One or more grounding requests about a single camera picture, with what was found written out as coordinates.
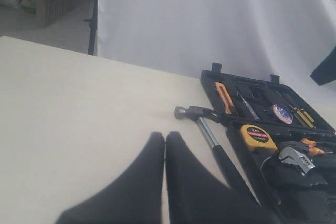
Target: tape measure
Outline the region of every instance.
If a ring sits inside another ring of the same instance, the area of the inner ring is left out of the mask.
[[[245,124],[240,128],[240,133],[251,152],[258,147],[269,149],[272,153],[278,149],[271,136],[260,127]]]

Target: gray floor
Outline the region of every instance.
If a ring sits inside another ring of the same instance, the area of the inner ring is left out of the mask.
[[[47,28],[37,28],[35,14],[0,6],[0,36],[87,54],[90,28],[84,19],[92,16],[93,3],[87,2]]]

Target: hammer handle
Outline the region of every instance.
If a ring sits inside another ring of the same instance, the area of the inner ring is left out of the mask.
[[[236,169],[235,165],[232,163],[230,158],[227,156],[221,145],[216,145],[212,149],[214,157],[216,159],[217,165],[225,177],[229,187],[238,192],[239,194],[250,198],[253,202],[256,202],[255,197],[251,193],[250,189],[246,185],[244,179],[240,175],[239,171]]]

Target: white table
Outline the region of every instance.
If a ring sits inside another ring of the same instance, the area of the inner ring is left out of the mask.
[[[54,223],[117,178],[153,131],[179,131],[225,182],[197,125],[173,115],[211,108],[198,79],[8,37],[0,49],[0,223]],[[208,123],[242,171],[225,129]]]

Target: black tool case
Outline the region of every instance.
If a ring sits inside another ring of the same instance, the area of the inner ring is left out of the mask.
[[[334,153],[314,157],[305,153],[315,164],[315,168],[305,175],[291,165],[284,165],[278,158],[285,144],[300,144],[303,138],[327,143],[329,147],[333,147],[333,144],[336,146],[333,127],[293,89],[279,84],[278,76],[271,75],[271,81],[260,81],[221,73],[221,67],[213,63],[211,71],[204,70],[201,84],[221,124],[228,127],[228,139],[260,204],[276,212],[284,223],[336,223],[336,147]],[[231,114],[226,113],[217,82],[225,86],[234,104]],[[252,115],[238,92],[250,104],[259,120]],[[295,116],[291,124],[282,122],[271,113],[274,104],[290,114],[295,112],[294,107],[304,109],[313,118],[313,127],[304,126]],[[275,153],[265,148],[251,151],[240,132],[240,128],[246,124],[266,131],[278,150]]]

